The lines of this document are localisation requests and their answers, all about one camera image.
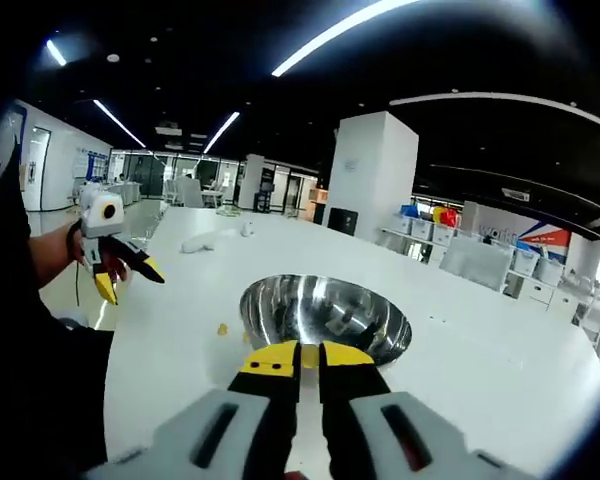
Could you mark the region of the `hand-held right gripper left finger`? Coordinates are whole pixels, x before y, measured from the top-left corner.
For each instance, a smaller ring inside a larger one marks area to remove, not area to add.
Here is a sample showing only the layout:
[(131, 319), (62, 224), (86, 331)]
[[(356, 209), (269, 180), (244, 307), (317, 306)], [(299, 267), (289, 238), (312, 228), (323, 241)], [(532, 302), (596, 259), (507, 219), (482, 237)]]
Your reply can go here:
[(282, 479), (297, 431), (301, 345), (252, 352), (215, 389), (159, 426), (147, 447), (88, 471), (86, 479)]

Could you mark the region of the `person's left hand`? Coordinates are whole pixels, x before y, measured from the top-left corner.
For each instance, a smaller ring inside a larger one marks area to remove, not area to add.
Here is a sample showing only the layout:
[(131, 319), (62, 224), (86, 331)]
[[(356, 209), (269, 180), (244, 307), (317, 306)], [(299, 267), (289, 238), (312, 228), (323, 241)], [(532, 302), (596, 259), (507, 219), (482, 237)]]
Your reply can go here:
[[(84, 250), (82, 248), (82, 231), (80, 220), (72, 223), (69, 226), (65, 240), (70, 259), (75, 260), (85, 266), (86, 262)], [(101, 262), (111, 280), (114, 283), (116, 283), (118, 280), (126, 281), (128, 272), (124, 262), (121, 261), (115, 254), (113, 254), (103, 241), (100, 242), (99, 249)]]

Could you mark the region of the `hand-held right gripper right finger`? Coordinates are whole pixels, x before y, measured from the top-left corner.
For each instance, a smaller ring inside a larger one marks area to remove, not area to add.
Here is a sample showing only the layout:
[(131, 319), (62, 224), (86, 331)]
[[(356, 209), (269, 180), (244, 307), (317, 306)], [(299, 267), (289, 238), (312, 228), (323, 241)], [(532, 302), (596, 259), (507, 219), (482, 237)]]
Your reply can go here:
[(372, 358), (331, 341), (319, 347), (322, 432), (335, 479), (529, 479), (482, 450), (411, 394), (393, 392)]

